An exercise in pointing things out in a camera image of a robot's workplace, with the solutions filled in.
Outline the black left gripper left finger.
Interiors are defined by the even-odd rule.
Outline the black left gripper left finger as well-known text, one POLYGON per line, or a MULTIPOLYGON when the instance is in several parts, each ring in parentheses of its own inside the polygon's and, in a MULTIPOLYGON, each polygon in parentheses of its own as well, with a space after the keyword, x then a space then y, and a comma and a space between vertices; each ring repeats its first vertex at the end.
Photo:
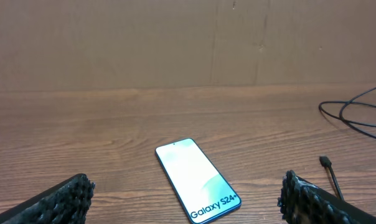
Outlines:
POLYGON ((76 174, 0 213, 0 224, 85 224, 94 189, 85 174, 76 174))

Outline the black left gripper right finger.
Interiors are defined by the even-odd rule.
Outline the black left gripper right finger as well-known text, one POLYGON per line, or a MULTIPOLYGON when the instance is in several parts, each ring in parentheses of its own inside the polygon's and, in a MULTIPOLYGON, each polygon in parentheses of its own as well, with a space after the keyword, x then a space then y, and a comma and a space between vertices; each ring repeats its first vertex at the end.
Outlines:
POLYGON ((289 224, 376 224, 376 217, 289 170, 277 206, 289 224))

